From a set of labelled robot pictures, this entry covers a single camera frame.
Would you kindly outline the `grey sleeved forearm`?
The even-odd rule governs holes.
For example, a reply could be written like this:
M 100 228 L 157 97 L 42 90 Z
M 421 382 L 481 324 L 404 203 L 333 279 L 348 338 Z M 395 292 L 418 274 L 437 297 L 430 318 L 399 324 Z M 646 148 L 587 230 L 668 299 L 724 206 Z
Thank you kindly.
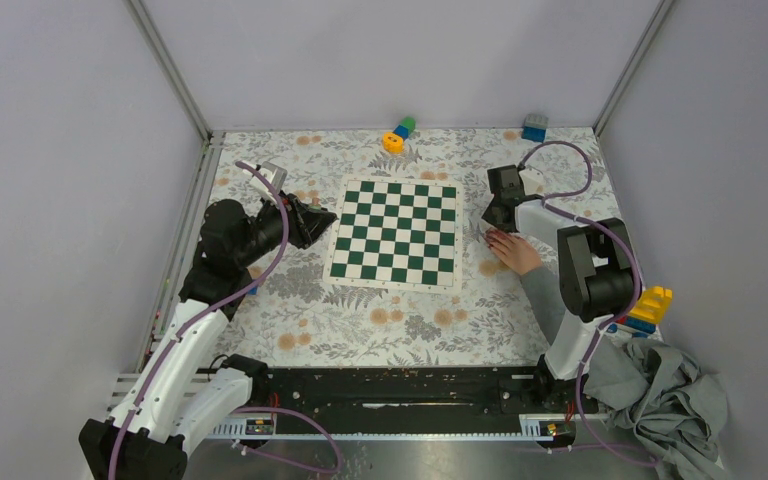
M 540 266 L 522 275 L 520 283 L 540 331 L 547 342 L 553 344 L 566 313 L 557 277 L 547 267 Z

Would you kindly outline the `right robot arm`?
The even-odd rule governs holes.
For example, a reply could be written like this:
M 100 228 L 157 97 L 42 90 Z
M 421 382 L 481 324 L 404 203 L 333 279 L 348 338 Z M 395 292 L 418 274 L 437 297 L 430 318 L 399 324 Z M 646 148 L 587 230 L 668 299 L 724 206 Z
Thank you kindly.
M 489 249 L 531 284 L 548 271 L 527 237 L 557 255 L 558 274 L 545 284 L 549 318 L 541 327 L 549 348 L 531 386 L 537 405 L 557 412 L 581 391 L 605 331 L 637 301 L 640 279 L 622 220 L 563 213 L 527 193 L 523 173 L 513 165 L 488 170 L 491 200 L 481 219 Z

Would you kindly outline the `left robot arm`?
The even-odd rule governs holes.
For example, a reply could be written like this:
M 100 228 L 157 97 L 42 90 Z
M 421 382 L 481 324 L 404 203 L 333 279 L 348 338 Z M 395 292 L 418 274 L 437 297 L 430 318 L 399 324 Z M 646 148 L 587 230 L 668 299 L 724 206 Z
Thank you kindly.
M 287 245 L 311 247 L 337 220 L 280 193 L 255 216 L 225 199 L 204 215 L 192 266 L 157 350 L 104 421 L 88 420 L 79 444 L 96 479 L 180 479 L 190 455 L 232 411 L 269 401 L 265 363 L 234 354 L 191 400 L 184 393 L 201 360 L 253 289 L 250 265 Z

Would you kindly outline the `person's hand painted nails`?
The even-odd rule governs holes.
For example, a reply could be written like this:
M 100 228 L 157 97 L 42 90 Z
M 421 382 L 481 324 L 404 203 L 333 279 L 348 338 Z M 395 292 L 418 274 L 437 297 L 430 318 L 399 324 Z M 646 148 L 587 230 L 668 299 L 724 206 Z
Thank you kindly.
M 525 275 L 543 265 L 537 250 L 519 236 L 489 229 L 484 239 L 490 251 L 517 275 Z

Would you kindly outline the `blue grey toy brick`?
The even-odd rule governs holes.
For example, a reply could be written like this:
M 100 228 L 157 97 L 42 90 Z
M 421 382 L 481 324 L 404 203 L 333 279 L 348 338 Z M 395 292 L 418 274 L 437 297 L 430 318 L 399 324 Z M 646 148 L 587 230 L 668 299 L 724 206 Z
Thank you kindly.
M 546 139 L 549 118 L 539 113 L 527 114 L 522 125 L 521 138 L 535 143 L 543 143 Z

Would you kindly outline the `green white chessboard mat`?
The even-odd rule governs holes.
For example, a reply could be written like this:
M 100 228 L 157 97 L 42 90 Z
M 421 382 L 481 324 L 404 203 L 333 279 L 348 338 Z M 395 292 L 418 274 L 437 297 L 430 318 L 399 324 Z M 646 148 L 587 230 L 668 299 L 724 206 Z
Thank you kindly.
M 461 184 L 347 175 L 336 214 L 325 283 L 448 295 L 461 290 Z

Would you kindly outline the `blue green toy block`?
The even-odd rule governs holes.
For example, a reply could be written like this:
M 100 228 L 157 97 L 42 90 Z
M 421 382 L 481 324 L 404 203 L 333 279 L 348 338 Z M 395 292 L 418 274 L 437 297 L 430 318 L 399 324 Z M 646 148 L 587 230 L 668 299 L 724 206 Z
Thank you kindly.
M 412 116 L 405 116 L 401 119 L 392 133 L 406 141 L 415 131 L 415 128 L 416 120 Z

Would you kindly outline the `orange round toy brick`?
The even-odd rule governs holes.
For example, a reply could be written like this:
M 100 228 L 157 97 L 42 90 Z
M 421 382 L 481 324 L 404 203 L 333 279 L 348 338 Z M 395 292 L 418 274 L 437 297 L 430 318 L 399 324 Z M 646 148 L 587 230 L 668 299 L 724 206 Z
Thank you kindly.
M 394 132 L 385 133 L 381 143 L 382 148 L 391 154 L 399 154 L 404 150 L 404 138 Z

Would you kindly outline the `yellow toy piece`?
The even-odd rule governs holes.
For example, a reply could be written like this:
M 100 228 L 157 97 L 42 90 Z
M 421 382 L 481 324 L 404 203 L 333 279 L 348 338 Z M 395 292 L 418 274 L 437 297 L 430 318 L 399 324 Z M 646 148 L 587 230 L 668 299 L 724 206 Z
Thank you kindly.
M 631 318 L 659 325 L 673 300 L 673 291 L 662 286 L 647 288 L 629 312 Z

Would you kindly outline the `red blue toy brick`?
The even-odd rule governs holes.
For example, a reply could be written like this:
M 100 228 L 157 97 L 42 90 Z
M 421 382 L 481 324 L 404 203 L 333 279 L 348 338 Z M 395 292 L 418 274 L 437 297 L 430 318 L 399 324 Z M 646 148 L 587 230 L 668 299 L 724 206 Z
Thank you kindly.
M 607 329 L 610 334 L 616 334 L 620 331 L 630 334 L 633 338 L 648 338 L 656 333 L 657 326 L 637 318 L 622 317 Z

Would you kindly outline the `grey cloth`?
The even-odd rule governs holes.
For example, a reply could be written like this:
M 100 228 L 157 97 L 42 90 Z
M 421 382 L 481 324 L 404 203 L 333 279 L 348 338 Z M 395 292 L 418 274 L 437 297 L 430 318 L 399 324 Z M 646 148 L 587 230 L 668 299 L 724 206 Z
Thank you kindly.
M 719 376 L 682 350 L 654 339 L 602 342 L 584 393 L 610 411 L 608 424 L 630 431 L 658 460 L 661 479 L 727 479 L 718 438 L 728 419 Z

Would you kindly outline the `aluminium frame rail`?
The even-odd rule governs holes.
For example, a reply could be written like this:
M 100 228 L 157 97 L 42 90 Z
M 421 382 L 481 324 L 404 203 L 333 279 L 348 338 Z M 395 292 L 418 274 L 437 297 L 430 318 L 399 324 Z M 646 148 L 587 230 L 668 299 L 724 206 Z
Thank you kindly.
M 162 337 L 172 316 L 178 291 L 192 261 L 197 242 L 197 223 L 208 203 L 220 163 L 226 132 L 213 131 L 203 144 L 193 178 L 184 197 L 183 210 L 172 237 L 171 251 L 161 276 L 161 283 L 150 311 L 140 350 L 131 371 L 141 373 L 152 354 L 155 339 Z

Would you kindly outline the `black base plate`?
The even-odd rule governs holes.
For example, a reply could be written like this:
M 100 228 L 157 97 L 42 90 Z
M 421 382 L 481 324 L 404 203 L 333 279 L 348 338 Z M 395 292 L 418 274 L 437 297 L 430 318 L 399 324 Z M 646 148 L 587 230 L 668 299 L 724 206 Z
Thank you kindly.
M 582 407 L 575 383 L 532 366 L 272 368 L 252 404 L 279 413 L 233 413 L 211 439 L 313 440 L 314 420 L 336 439 L 551 440 Z

